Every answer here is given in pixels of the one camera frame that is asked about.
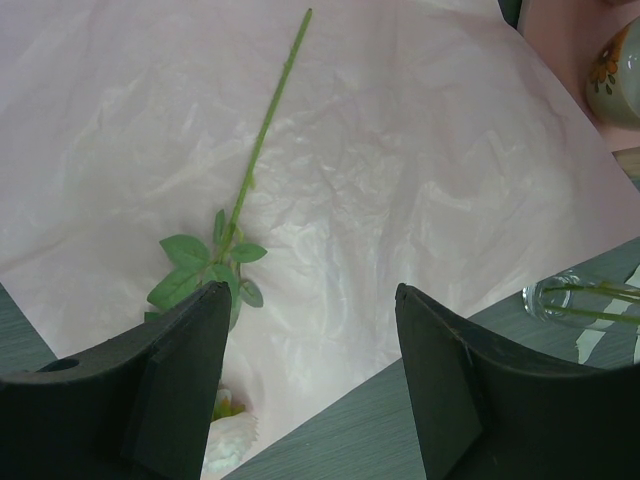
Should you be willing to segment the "purple pink wrapping paper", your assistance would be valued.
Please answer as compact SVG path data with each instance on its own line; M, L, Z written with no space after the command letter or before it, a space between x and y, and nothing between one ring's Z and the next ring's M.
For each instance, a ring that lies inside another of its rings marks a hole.
M239 217L223 383L265 449L400 348L394 297L471 316L639 234L639 194L494 1L5 1L1 281L55 355L142 321L163 238Z

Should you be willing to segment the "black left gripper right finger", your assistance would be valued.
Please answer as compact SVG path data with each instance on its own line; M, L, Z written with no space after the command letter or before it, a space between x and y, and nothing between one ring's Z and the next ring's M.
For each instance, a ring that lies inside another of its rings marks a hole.
M401 284L395 316L430 479L635 479L639 369L597 369L500 336Z

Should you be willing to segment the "cream ribbon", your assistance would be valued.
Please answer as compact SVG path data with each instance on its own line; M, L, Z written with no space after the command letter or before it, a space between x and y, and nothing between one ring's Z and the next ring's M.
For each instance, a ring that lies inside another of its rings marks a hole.
M639 289L639 265L636 267L635 271L631 276L625 281L625 284L631 287L635 287ZM604 308L604 314L616 314L621 315L626 313L627 309L630 307L630 303L613 299L611 302ZM628 333L622 332L620 328L614 328L613 320L606 320L603 318L596 318L593 324L589 325L590 327L595 327L585 329L580 336L576 339L576 350L578 352L578 364L584 365L587 363L594 350L596 353L600 352L604 349L604 347L598 347L598 344L602 344L603 338L605 346L609 345L612 341L622 341L625 338L629 337ZM636 346L634 347L633 354L633 363L639 362L639 340L636 341Z

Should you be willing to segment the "pink small rose spray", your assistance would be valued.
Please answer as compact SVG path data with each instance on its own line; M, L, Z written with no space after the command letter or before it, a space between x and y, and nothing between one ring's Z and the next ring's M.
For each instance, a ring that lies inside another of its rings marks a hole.
M174 269L148 294L147 302L155 309L144 313L146 322L159 318L169 308L209 281L223 283L229 287L229 329L235 327L244 304L253 308L261 308L264 305L259 287L242 276L241 267L262 259L267 250L245 239L239 226L239 218L248 191L255 187L255 166L312 15L313 10L309 8L296 33L254 142L231 214L227 215L224 209L220 209L215 215L213 247L209 249L199 238L187 234L176 234L159 241ZM213 474L237 466L256 439L257 419L246 412L244 404L233 401L230 391L219 387L212 411L202 472Z

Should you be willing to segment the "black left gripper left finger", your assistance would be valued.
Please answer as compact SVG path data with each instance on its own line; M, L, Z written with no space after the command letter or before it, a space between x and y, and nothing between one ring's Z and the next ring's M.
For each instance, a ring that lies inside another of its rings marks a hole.
M209 283L158 318L1 379L5 479L197 479L231 295Z

